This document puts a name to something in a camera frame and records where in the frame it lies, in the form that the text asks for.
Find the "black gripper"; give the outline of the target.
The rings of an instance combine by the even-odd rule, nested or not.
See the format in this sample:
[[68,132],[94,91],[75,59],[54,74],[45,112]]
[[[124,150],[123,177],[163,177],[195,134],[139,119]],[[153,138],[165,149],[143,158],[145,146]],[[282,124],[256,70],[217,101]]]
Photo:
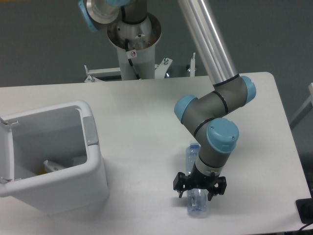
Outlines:
[[224,176],[219,177],[215,172],[211,172],[209,175],[202,174],[195,164],[189,175],[178,172],[173,180],[173,190],[178,192],[179,198],[185,191],[199,188],[208,191],[207,199],[211,201],[216,195],[224,195],[226,187],[227,182]]

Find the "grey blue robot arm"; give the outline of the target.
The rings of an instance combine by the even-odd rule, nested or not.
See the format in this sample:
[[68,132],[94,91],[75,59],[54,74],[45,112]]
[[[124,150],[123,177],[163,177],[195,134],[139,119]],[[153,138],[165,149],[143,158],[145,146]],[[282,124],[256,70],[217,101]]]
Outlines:
[[[78,6],[91,31],[107,29],[117,49],[123,80],[156,78],[155,45],[161,26],[148,12],[145,0],[81,0]],[[173,189],[179,194],[205,189],[212,199],[225,192],[227,183],[221,170],[239,137],[237,126],[225,116],[251,102],[256,87],[236,71],[209,3],[180,0],[179,7],[214,90],[202,98],[186,95],[175,104],[175,115],[201,147],[191,173],[179,172]]]

